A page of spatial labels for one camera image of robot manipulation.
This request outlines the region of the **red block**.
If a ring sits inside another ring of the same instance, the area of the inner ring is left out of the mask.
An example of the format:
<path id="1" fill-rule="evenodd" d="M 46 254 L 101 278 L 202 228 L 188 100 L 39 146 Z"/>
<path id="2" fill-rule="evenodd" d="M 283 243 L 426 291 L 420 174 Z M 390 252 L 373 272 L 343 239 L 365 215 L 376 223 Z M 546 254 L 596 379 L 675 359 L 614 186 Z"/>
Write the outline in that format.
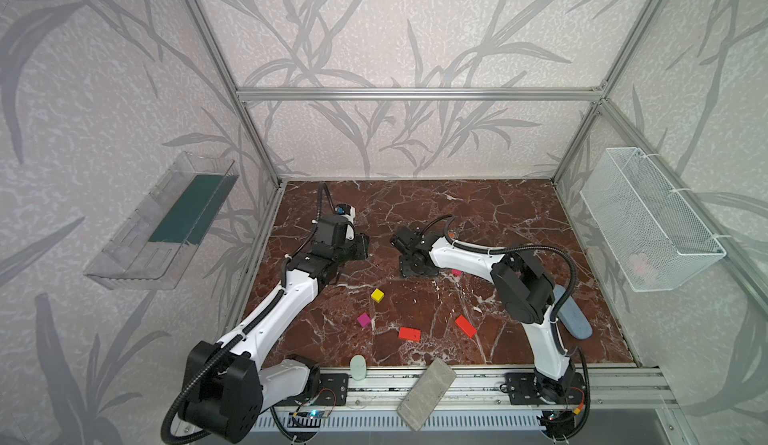
<path id="1" fill-rule="evenodd" d="M 477 329 L 463 315 L 455 319 L 455 324 L 468 338 L 473 338 L 477 334 Z"/>
<path id="2" fill-rule="evenodd" d="M 398 336 L 405 341 L 419 342 L 421 340 L 421 331 L 415 328 L 401 327 Z"/>

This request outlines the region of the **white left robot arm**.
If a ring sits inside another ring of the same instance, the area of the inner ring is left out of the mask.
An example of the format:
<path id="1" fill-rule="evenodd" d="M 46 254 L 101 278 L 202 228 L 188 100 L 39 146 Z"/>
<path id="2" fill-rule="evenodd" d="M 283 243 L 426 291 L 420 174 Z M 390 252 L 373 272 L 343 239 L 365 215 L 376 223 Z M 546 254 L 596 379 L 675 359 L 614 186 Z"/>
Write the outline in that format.
<path id="1" fill-rule="evenodd" d="M 281 279 L 239 325 L 189 353 L 179 395 L 160 431 L 165 444 L 189 444 L 209 435 L 230 443 L 248 435 L 259 416 L 279 402 L 310 392 L 317 370 L 301 357 L 263 365 L 278 338 L 348 261 L 368 257 L 370 238 L 357 233 L 337 245 L 312 244 L 285 259 Z"/>

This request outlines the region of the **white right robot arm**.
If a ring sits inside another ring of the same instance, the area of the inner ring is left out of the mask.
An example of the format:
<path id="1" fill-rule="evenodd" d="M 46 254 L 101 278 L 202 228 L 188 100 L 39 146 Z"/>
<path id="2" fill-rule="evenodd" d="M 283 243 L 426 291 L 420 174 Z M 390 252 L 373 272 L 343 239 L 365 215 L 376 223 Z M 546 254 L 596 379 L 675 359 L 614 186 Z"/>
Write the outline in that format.
<path id="1" fill-rule="evenodd" d="M 408 228 L 393 234 L 390 243 L 400 253 L 404 278 L 433 277 L 451 269 L 490 282 L 507 314 L 523 325 L 539 393 L 562 395 L 570 388 L 575 369 L 558 328 L 559 312 L 578 285 L 578 267 L 567 252 L 544 244 L 487 247 Z M 568 266 L 568 285 L 560 297 L 555 296 L 554 279 L 535 256 L 537 251 L 553 253 Z"/>

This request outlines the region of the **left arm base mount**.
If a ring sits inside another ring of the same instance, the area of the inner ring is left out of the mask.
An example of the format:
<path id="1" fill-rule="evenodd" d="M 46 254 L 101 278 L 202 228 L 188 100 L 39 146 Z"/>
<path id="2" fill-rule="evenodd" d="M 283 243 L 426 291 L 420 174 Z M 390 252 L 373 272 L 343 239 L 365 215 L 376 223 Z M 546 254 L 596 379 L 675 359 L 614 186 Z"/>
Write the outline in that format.
<path id="1" fill-rule="evenodd" d="M 310 380 L 308 388 L 289 399 L 294 405 L 309 403 L 320 406 L 344 406 L 349 392 L 348 373 L 321 372 Z"/>

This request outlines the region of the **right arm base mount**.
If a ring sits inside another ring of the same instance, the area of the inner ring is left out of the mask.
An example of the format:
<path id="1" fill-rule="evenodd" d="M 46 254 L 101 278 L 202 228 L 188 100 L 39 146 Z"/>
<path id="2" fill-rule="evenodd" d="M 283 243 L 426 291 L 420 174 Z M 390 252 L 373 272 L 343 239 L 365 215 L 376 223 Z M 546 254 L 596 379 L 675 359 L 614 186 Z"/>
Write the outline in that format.
<path id="1" fill-rule="evenodd" d="M 577 373 L 571 381 L 570 387 L 563 393 L 550 392 L 542 394 L 544 388 L 537 384 L 533 372 L 509 372 L 504 375 L 504 380 L 499 390 L 505 394 L 511 405 L 519 406 L 576 406 L 582 402 L 583 392 L 586 390 L 583 376 Z"/>

